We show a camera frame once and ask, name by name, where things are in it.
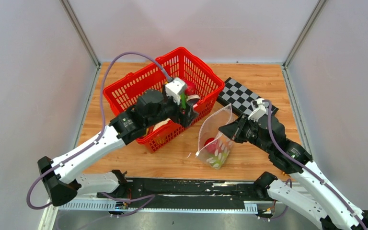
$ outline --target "white wall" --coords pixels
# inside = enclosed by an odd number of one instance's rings
[[[317,0],[70,0],[100,61],[185,46],[206,62],[285,61]],[[142,61],[127,56],[124,61]]]
[[[289,69],[315,160],[368,210],[368,1],[328,1]]]
[[[58,0],[0,0],[0,230],[37,228],[37,160],[72,147],[94,74]]]

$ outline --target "ziplock bag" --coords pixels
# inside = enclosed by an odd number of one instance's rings
[[[201,126],[198,136],[198,152],[195,156],[215,169],[220,169],[232,148],[233,141],[218,128],[234,121],[231,104],[209,116]]]

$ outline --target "red basket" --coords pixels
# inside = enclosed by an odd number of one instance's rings
[[[212,72],[209,66],[184,47],[179,47],[164,56],[158,57],[156,61],[166,69],[171,77],[179,77],[195,84],[196,94],[201,97],[201,100],[198,101],[198,107],[195,108],[199,113],[199,117],[195,119],[191,126],[211,112],[219,92],[225,87],[225,83]],[[103,93],[114,114],[118,115],[134,105],[144,91],[148,89],[162,91],[165,82],[165,76],[154,63],[151,63],[106,87]],[[179,124],[169,121],[166,125],[145,137],[136,139],[136,141],[154,152],[184,130],[185,128]]]

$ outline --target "wooden table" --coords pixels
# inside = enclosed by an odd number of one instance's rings
[[[145,63],[116,63],[106,79],[105,86],[145,65]],[[101,129],[99,91],[108,66],[109,63],[102,65],[81,132],[80,144],[97,134]],[[211,64],[209,66],[221,79],[225,80],[232,77],[261,97],[272,100],[273,104],[279,108],[276,117],[286,127],[287,136],[299,142],[297,127],[279,65]],[[103,101],[108,123],[109,120],[114,118],[114,114],[107,100],[104,99]],[[222,106],[216,103],[213,112],[220,108]],[[287,179],[279,169],[272,165],[265,152],[249,143],[235,144],[226,162],[219,170],[202,163],[195,157],[195,153],[198,149],[198,132],[205,119],[200,120],[155,153],[149,153],[144,146],[134,141],[124,147],[123,150],[118,149],[111,152],[84,172],[105,173],[112,169],[120,169],[123,172],[127,171],[128,177],[254,181],[264,171],[268,171],[282,180]]]

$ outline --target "checkerboard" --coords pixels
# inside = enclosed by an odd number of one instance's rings
[[[219,93],[217,102],[223,106],[232,103],[233,113],[237,116],[240,116],[242,113],[250,115],[250,113],[254,110],[251,101],[258,98],[261,97],[237,82],[235,79],[228,78],[225,81],[225,88]],[[267,108],[269,103],[265,102],[264,105]],[[272,114],[276,114],[277,111],[278,108],[272,105]]]

